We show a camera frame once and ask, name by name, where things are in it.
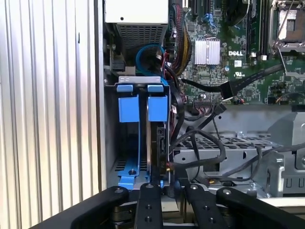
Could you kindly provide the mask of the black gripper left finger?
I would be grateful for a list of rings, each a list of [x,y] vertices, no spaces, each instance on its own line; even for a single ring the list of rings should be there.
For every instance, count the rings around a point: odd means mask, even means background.
[[[109,218],[113,208],[129,200],[129,190],[113,186],[46,219],[33,229],[94,229]],[[134,228],[163,227],[160,187],[145,183],[139,189]]]

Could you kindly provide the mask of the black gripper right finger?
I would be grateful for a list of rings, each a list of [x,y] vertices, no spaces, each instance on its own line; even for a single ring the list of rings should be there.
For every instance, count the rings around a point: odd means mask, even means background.
[[[303,229],[304,219],[234,188],[216,194],[188,179],[178,180],[184,204],[191,206],[198,229]]]

